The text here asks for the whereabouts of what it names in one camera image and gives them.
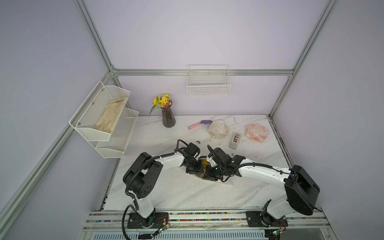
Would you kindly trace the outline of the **yellow flower bouquet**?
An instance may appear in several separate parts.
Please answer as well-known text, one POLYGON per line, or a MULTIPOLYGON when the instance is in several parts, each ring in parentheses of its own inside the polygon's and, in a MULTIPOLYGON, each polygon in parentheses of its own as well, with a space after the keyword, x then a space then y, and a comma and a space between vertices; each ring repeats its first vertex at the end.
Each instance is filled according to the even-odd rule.
POLYGON ((173 102, 170 99, 169 94, 162 94, 162 95, 156 96, 153 100, 153 106, 150 110, 149 115, 151 115, 155 109, 161 109, 162 113, 168 116, 172 116, 173 115, 172 109, 171 109, 172 104, 173 102))

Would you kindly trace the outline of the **white mesh lower shelf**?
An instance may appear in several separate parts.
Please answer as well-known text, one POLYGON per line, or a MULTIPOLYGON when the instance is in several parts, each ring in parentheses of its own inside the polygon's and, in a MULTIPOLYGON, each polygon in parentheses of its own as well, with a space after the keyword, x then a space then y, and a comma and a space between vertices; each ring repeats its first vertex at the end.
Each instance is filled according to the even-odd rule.
POLYGON ((116 127, 107 142, 98 142, 96 151, 104 159, 119 159, 126 152, 139 112, 124 108, 116 127))

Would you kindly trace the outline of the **white mesh shelf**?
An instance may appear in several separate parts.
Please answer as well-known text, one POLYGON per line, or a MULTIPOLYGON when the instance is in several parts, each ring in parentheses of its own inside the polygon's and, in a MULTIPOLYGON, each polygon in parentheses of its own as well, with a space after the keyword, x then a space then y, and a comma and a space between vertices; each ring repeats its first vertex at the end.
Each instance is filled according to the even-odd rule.
POLYGON ((83 102, 83 105, 70 119, 69 125, 88 142, 106 142, 110 139, 112 133, 108 134, 95 130, 94 125, 102 115, 105 106, 111 100, 123 97, 129 98, 129 96, 130 91, 128 90, 117 86, 106 86, 102 82, 98 82, 93 91, 89 94, 88 98, 83 102))
POLYGON ((107 142, 98 142, 96 151, 104 159, 119 159, 126 152, 139 112, 124 108, 116 127, 107 142))

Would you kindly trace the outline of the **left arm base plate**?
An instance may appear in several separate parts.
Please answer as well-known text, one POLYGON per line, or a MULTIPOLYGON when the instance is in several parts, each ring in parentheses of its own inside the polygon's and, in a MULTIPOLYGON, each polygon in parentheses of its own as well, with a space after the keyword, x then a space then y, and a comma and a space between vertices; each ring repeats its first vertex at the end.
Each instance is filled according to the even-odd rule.
POLYGON ((159 229, 168 220, 169 213, 166 212, 152 213, 148 218, 132 212, 129 214, 126 227, 127 229, 159 229))

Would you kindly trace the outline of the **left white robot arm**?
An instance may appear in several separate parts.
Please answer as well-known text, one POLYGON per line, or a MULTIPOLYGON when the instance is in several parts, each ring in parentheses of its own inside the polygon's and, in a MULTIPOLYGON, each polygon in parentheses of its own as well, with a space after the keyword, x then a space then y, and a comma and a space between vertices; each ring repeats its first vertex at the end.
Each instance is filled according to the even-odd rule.
POLYGON ((168 154, 151 156, 141 153, 123 177, 125 194, 134 201, 136 212, 147 219, 155 213, 151 192, 162 170, 184 167, 187 174, 199 174, 203 170, 203 163, 198 160, 200 149, 193 143, 186 144, 168 154))

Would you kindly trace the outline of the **beige folded cloth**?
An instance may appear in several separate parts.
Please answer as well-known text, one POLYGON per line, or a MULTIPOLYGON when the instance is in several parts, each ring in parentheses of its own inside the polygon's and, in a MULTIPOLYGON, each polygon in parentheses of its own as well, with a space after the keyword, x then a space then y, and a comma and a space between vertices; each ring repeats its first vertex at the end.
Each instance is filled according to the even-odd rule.
POLYGON ((123 110, 127 97, 111 100, 104 108, 102 115, 94 125, 94 129, 111 134, 121 111, 123 110))

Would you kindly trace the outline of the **white mesh upper shelf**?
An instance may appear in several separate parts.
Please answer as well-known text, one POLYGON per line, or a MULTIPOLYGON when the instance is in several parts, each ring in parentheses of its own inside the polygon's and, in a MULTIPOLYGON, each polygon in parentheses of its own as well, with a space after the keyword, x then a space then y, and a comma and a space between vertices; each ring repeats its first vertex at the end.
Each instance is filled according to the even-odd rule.
POLYGON ((83 102, 83 105, 70 119, 69 125, 88 142, 106 142, 110 139, 112 133, 108 134, 95 130, 94 125, 102 115, 105 106, 111 100, 123 97, 129 98, 129 96, 130 91, 128 90, 117 86, 106 86, 102 82, 98 82, 93 91, 89 94, 88 98, 83 102))

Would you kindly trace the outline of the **dark yellow patterned plate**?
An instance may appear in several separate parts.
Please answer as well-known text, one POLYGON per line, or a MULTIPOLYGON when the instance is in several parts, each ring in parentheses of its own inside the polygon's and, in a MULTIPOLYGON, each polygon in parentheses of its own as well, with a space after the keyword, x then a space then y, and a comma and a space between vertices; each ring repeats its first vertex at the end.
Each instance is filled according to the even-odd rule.
POLYGON ((201 170, 200 173, 197 175, 197 177, 199 177, 199 178, 203 178, 203 175, 204 175, 205 172, 206 172, 207 166, 210 166, 210 167, 211 167, 211 163, 208 162, 206 156, 201 156, 201 157, 199 157, 199 158, 198 158, 198 161, 200 161, 200 162, 202 163, 202 170, 201 170))

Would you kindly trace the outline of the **pink purple scoop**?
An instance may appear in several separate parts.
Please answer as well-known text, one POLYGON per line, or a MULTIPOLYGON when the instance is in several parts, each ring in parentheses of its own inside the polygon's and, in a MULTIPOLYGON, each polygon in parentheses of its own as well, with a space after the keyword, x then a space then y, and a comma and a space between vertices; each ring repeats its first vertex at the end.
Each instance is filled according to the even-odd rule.
POLYGON ((212 120, 201 120, 200 122, 193 124, 191 126, 188 126, 189 130, 192 130, 200 125, 210 125, 213 121, 212 120))

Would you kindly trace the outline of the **dark glass vase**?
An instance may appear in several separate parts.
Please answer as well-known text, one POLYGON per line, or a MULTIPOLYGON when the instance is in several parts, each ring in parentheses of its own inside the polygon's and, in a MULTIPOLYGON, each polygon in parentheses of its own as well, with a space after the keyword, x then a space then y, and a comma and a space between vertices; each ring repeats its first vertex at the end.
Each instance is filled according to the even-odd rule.
POLYGON ((172 128, 176 124, 176 119, 171 107, 162 108, 162 120, 166 128, 172 128))

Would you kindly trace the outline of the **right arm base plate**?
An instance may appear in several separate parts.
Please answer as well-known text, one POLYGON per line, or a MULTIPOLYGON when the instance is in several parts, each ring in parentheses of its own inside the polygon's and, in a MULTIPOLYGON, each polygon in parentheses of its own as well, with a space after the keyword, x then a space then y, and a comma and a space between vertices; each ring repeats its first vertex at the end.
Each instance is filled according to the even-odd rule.
POLYGON ((288 225, 287 219, 282 217, 274 219, 268 213, 262 211, 247 211, 246 220, 249 227, 286 227, 288 225))

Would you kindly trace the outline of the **aluminium mounting rail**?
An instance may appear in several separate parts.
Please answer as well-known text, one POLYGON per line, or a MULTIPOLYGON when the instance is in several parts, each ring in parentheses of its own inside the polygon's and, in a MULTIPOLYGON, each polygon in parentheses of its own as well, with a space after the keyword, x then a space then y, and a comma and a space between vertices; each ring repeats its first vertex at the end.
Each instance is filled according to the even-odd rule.
MULTIPOLYGON (((170 223, 171 230, 240 230, 240 229, 264 229, 261 224, 260 214, 250 210, 195 210, 195 211, 171 211, 163 210, 167 217, 158 218, 156 224, 161 221, 170 223)), ((83 228, 83 232, 117 232, 122 229, 123 211, 91 212, 83 228)), ((287 229, 325 228, 330 229, 326 215, 315 211, 311 216, 291 213, 283 217, 285 223, 277 222, 276 227, 287 229)))

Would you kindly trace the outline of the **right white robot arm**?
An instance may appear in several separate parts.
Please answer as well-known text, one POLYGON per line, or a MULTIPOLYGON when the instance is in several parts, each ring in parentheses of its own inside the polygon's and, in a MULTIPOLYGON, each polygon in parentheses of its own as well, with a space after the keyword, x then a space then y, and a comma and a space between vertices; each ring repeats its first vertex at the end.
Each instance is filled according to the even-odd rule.
POLYGON ((244 156, 230 157, 221 148, 208 146, 208 159, 214 162, 208 166, 205 180, 227 182, 237 176, 256 179, 271 184, 285 193, 277 199, 268 200, 260 213, 264 223, 276 222, 282 217, 297 212, 311 216, 316 208, 320 187, 309 176, 303 167, 294 165, 291 168, 274 167, 257 163, 244 156))

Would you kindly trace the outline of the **grey tape dispenser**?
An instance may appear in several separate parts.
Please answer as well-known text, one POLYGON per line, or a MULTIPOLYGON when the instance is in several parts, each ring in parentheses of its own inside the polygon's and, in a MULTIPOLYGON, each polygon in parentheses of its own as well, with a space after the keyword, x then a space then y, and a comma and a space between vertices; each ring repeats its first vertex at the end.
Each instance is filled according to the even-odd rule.
POLYGON ((239 144, 241 143, 241 137, 242 135, 240 133, 233 133, 233 135, 231 136, 229 148, 232 150, 237 150, 239 144))

